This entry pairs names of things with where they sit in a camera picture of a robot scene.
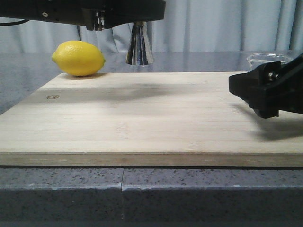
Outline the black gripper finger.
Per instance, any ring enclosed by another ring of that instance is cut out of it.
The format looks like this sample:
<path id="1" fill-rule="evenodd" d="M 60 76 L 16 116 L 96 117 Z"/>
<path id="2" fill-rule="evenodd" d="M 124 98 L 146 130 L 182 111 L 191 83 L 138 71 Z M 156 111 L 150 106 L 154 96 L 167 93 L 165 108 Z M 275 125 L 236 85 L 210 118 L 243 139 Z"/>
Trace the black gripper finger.
<path id="1" fill-rule="evenodd" d="M 163 0 L 107 0 L 105 6 L 105 29 L 137 21 L 162 20 L 165 15 Z"/>
<path id="2" fill-rule="evenodd" d="M 303 55 L 287 64 L 273 61 L 229 76 L 229 92 L 244 100 L 261 118 L 279 111 L 303 113 Z"/>

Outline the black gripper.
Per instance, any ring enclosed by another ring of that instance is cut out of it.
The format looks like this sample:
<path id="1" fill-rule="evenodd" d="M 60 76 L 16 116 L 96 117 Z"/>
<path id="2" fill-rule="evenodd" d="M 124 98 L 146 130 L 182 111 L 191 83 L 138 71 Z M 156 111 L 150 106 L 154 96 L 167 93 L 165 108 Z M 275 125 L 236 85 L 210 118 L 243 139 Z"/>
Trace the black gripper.
<path id="1" fill-rule="evenodd" d="M 2 0 L 0 16 L 16 19 L 1 26 L 16 26 L 29 21 L 43 21 L 85 26 L 90 31 L 104 29 L 102 9 L 95 0 Z"/>

